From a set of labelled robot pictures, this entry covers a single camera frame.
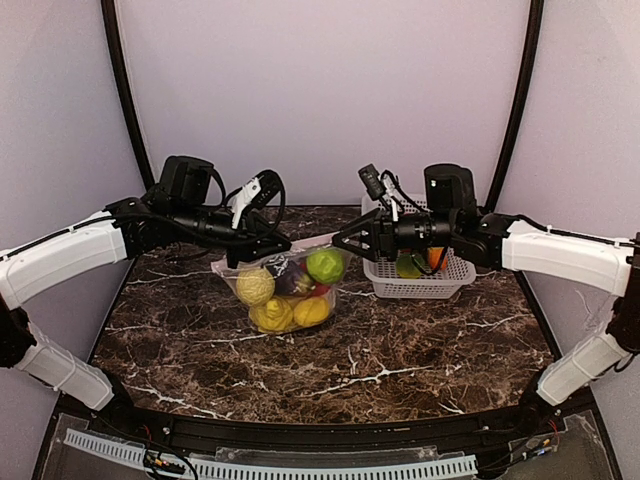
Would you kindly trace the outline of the cream toy apple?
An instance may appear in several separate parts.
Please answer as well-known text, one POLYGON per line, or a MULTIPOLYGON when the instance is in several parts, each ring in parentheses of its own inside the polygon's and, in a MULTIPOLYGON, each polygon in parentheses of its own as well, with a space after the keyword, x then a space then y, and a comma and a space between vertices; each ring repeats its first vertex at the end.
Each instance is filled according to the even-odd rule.
POLYGON ((236 294, 240 301, 254 307, 266 303, 275 292, 275 280, 264 268, 243 270, 236 279, 236 294))

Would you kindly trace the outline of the light green toy fruit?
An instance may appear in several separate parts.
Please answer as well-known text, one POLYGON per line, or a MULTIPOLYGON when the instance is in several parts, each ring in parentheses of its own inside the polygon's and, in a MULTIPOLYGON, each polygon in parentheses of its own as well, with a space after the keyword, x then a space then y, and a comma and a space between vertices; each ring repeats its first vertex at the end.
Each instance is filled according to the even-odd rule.
POLYGON ((330 285, 342 278, 345 272, 345 260, 335 249, 319 250, 306 258, 306 268, 315 281, 330 285))

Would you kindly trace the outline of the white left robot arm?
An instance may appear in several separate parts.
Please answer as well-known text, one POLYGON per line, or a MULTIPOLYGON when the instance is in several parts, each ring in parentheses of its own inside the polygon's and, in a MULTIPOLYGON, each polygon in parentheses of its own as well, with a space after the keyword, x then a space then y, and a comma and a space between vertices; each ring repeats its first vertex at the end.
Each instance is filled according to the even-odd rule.
POLYGON ((79 223, 2 251, 2 367, 23 371, 95 412, 127 402, 116 380, 50 340, 29 320, 24 305, 98 267, 177 243, 222 249, 231 268, 290 249, 279 223, 259 213, 273 199, 286 202, 275 171, 263 170, 233 191, 221 189, 216 205, 206 202, 212 183, 224 184, 212 163, 170 156, 159 181, 142 197, 111 203, 79 223))

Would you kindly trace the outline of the clear zip top bag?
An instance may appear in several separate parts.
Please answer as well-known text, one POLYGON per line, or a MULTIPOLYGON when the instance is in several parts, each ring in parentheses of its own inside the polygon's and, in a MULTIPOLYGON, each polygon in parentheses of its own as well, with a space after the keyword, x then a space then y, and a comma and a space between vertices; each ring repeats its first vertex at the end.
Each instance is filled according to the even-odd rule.
POLYGON ((226 259, 213 262, 211 268, 248 308, 248 318, 259 332, 279 335, 316 327, 333 316, 339 284, 352 258, 325 234, 235 268, 226 259))

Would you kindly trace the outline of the dark purple toy eggplant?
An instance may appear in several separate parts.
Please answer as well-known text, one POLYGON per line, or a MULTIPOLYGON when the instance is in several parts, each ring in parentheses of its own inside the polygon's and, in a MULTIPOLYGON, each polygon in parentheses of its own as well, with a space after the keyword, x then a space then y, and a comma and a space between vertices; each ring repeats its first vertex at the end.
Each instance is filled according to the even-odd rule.
POLYGON ((295 262, 284 262, 268 267, 275 281, 275 294, 279 296, 306 296, 314 288, 314 280, 295 262))

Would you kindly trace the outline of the yellow toy pear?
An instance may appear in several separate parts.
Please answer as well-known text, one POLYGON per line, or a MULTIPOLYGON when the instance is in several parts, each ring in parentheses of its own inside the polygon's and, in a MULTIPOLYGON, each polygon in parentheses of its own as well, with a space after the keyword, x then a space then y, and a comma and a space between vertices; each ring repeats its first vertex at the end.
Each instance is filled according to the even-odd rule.
POLYGON ((293 325, 293 308, 281 297, 274 296, 265 304, 251 307, 249 318, 262 332, 282 333, 293 325))

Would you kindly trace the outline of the yellow toy lemon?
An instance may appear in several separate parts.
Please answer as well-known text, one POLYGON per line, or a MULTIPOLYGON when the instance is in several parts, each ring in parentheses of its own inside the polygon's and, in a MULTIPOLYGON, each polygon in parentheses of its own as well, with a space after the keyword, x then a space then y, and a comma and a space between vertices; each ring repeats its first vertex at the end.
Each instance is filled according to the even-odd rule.
POLYGON ((311 297, 298 303, 293 310, 294 322, 303 328, 323 323, 330 315, 330 303, 324 297, 311 297))

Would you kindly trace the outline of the red toy pepper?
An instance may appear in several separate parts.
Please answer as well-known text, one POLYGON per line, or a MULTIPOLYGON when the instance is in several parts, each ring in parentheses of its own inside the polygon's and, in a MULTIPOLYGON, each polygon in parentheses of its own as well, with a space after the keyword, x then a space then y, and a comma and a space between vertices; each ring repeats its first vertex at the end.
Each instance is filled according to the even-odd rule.
POLYGON ((329 293, 332 289, 331 285, 326 285, 326 284, 321 284, 321 283, 316 283, 314 285, 313 290, 311 291, 310 295, 312 297, 316 297, 316 296, 324 296, 327 293, 329 293))

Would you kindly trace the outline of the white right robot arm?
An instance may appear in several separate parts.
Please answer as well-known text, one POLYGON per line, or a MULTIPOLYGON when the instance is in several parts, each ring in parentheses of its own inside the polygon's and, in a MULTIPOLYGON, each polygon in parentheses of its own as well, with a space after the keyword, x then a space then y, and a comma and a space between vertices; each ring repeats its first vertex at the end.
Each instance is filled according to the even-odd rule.
POLYGON ((526 271, 598 288, 616 300, 608 324, 539 374, 533 392, 557 406, 619 362, 639 354, 639 242, 543 226, 524 215, 484 213, 473 176, 455 164, 425 168, 426 208, 400 215, 397 180, 373 165, 359 177, 377 209, 346 224, 334 246, 369 261, 394 260, 403 250, 452 251, 475 266, 526 271))

